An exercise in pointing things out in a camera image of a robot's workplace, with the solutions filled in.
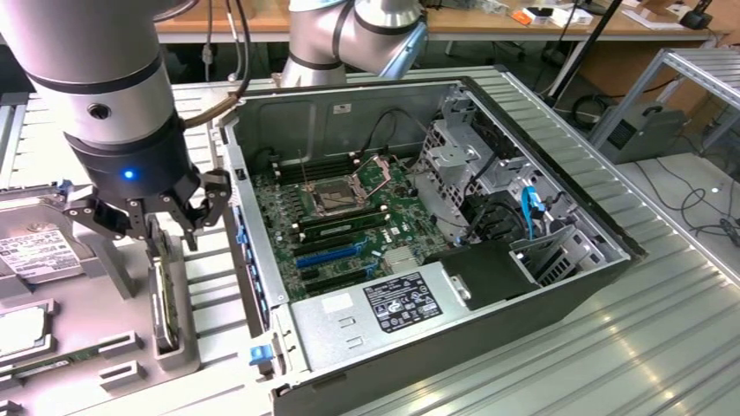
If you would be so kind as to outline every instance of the barcode label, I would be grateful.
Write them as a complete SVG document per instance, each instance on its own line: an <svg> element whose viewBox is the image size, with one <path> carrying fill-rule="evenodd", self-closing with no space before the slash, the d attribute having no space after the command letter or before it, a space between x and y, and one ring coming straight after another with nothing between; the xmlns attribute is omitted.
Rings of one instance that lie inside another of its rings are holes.
<svg viewBox="0 0 740 416"><path fill-rule="evenodd" d="M81 266L61 230L2 239L0 259L21 277L43 276Z"/></svg>

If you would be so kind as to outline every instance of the metal table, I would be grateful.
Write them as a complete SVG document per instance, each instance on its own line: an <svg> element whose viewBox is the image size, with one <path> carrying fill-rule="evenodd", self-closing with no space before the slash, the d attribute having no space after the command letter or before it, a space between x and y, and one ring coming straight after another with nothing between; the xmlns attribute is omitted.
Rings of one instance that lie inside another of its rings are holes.
<svg viewBox="0 0 740 416"><path fill-rule="evenodd" d="M733 49L662 49L641 76L618 108L610 112L591 134L591 143L599 148L607 141L625 113L641 98L657 78L663 65L714 93L729 105L740 110L740 52ZM726 121L705 141L710 147L740 120L740 112Z"/></svg>
<svg viewBox="0 0 740 416"><path fill-rule="evenodd" d="M511 108L521 126L651 254L563 322L349 414L734 414L740 408L735 272L511 74L489 67L451 68L414 71L407 78L463 75ZM355 75L350 82L374 80ZM270 87L270 81L253 84L254 89ZM198 111L209 102L205 94L227 89L226 84L177 87L179 108ZM45 139L59 136L41 123L43 104L35 100L29 107L23 140L14 147L17 164L29 160L11 179L38 176L31 171L39 166L35 160L49 157L42 156L51 142ZM189 132L195 160L207 152L206 133ZM27 153L18 153L19 148ZM75 164L66 159L65 170ZM235 409L262 414L269 409L257 375L238 356L247 345L247 327L225 232L203 237L201 245L202 251L189 253L187 272L205 369L85 414L195 415Z"/></svg>

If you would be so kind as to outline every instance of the sticker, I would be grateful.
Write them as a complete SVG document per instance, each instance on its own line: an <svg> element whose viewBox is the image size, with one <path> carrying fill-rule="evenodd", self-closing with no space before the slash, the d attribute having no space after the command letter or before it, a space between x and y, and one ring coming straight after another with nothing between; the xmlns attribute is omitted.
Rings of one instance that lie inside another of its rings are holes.
<svg viewBox="0 0 740 416"><path fill-rule="evenodd" d="M335 114L345 114L353 112L353 104L337 104Z"/></svg>
<svg viewBox="0 0 740 416"><path fill-rule="evenodd" d="M347 231L353 228L353 226L349 225L343 225L342 227L335 227L335 228L330 228L329 230L323 230L319 235L321 236L326 236L329 234L335 234L337 232L342 232L342 231Z"/></svg>
<svg viewBox="0 0 740 416"><path fill-rule="evenodd" d="M397 332L442 315L442 308L419 272L365 289L383 332Z"/></svg>
<svg viewBox="0 0 740 416"><path fill-rule="evenodd" d="M81 267L61 230L0 240L0 259L17 275L27 278Z"/></svg>
<svg viewBox="0 0 740 416"><path fill-rule="evenodd" d="M325 305L325 312L327 314L331 314L338 310L351 308L354 305L353 298L350 297L349 293L343 293L342 295L329 297L322 301L322 304Z"/></svg>

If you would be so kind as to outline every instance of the screw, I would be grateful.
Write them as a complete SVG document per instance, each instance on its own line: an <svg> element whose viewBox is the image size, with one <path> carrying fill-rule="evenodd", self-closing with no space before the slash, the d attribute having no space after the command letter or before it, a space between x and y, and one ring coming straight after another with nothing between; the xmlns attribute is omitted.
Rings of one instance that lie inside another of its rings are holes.
<svg viewBox="0 0 740 416"><path fill-rule="evenodd" d="M106 120L111 116L111 108L103 104L91 104L89 114L97 120Z"/></svg>

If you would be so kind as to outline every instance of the open computer tower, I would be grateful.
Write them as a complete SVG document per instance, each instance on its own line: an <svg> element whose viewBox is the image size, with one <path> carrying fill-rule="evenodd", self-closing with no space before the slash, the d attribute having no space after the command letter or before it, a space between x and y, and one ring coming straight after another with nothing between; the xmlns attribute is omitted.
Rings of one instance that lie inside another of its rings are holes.
<svg viewBox="0 0 740 416"><path fill-rule="evenodd" d="M469 78L257 92L222 137L278 415L339 414L531 334L645 256Z"/></svg>

